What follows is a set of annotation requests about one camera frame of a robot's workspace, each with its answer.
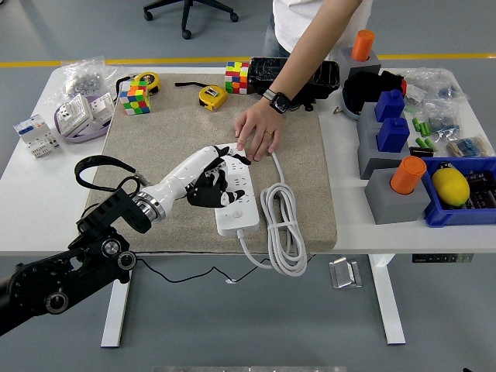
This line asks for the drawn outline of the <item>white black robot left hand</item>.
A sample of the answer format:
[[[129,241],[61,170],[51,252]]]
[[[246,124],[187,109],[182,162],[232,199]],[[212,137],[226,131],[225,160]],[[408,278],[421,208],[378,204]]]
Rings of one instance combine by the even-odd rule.
[[[251,165],[243,152],[229,144],[206,146],[183,160],[158,184],[143,188],[136,197],[147,200],[159,214],[165,215],[181,198],[198,207],[224,208],[245,195],[241,190],[228,190],[229,158]]]

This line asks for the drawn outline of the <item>person's left hand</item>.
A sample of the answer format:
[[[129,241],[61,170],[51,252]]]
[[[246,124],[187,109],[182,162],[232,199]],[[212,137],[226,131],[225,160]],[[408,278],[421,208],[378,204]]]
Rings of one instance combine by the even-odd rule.
[[[279,147],[284,118],[262,98],[236,119],[233,128],[237,150],[244,150],[250,161],[261,161]]]

